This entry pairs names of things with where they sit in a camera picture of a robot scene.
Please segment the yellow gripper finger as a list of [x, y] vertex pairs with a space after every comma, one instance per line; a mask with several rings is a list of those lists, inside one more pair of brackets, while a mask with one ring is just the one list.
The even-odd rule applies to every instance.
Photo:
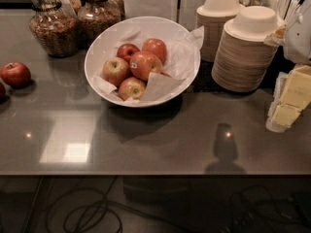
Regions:
[[265, 124], [268, 130], [276, 133], [285, 132], [300, 116], [300, 111], [296, 107], [280, 102], [287, 76], [283, 72], [278, 75], [273, 93], [274, 100], [270, 104]]

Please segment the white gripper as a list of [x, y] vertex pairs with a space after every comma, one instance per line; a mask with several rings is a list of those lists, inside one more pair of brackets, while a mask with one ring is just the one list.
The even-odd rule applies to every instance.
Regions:
[[284, 57], [295, 64], [287, 75], [280, 102], [304, 110], [311, 102], [311, 0], [292, 12], [286, 24], [264, 39], [271, 47], [283, 47]]

